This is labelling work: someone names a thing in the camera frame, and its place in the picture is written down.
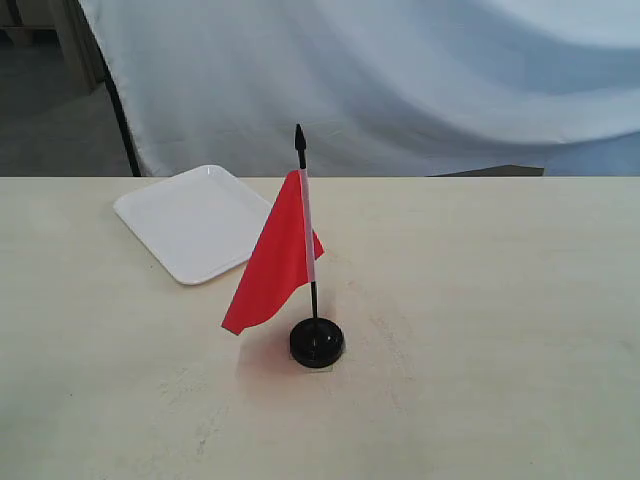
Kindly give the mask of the black round flag base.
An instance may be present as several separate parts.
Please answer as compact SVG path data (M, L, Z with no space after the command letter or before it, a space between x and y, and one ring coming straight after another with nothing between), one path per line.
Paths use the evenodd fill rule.
M341 328L325 318L302 320L289 335L291 356L307 368L323 369L333 365L344 349L345 337Z

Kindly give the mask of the red flag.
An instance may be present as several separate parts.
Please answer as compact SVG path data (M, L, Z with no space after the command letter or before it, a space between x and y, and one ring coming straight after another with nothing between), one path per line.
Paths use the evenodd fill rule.
M222 322L235 335L271 319L305 284L311 286L312 316L318 316L315 260L324 249L312 228L306 139L300 125L294 148L299 168L286 176Z

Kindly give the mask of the wooden furniture in background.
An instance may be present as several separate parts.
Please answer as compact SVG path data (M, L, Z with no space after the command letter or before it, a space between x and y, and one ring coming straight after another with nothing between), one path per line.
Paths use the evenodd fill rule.
M104 81L102 56L78 1L1 0L1 32L18 47L32 45L37 33L55 33L80 92L90 94Z

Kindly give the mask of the white backdrop cloth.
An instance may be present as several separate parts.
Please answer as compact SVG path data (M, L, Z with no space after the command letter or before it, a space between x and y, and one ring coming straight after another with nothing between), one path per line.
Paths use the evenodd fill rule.
M635 1L85 1L143 171L639 171Z

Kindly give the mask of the black backdrop stand pole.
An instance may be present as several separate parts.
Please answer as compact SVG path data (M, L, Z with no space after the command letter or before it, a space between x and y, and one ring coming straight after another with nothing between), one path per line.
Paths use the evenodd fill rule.
M119 96L117 87L112 78L111 72L107 65L107 62L103 55L100 55L103 71L104 71L104 83L106 86L106 90L109 95L109 99L111 101L111 105L114 111L114 115L116 118L116 122L118 125L118 129L120 132L121 140L125 149L125 153L127 156L129 168L131 170L131 174L133 177L141 177L142 172L139 165L139 160L137 156L137 151L134 145L134 140L131 135L131 131L129 129L129 124L124 112L124 108L121 102L121 98Z

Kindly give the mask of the white plastic tray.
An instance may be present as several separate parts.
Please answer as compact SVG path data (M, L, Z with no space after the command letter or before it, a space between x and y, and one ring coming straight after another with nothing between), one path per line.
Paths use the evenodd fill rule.
M113 208L183 285L205 283L250 258L271 204L218 165L204 165L117 199Z

